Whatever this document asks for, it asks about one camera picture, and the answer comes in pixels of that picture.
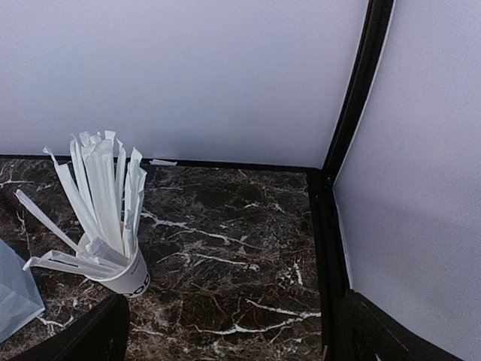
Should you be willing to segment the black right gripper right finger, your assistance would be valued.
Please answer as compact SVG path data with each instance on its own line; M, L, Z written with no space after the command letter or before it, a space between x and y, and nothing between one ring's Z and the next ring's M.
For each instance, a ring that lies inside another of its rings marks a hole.
M457 360L417 336L361 293L348 290L340 305L341 360Z

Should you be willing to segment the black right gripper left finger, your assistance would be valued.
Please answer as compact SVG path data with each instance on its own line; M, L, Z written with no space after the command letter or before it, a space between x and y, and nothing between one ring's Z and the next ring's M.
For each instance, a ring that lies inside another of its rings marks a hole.
M14 357L15 360L124 360L130 309L125 296L111 295L60 333Z

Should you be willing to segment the white paper takeout bag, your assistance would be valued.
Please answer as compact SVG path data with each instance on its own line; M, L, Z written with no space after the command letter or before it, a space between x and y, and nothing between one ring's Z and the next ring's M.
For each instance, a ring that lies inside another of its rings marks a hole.
M1 240L1 342L45 311L41 295L25 261Z

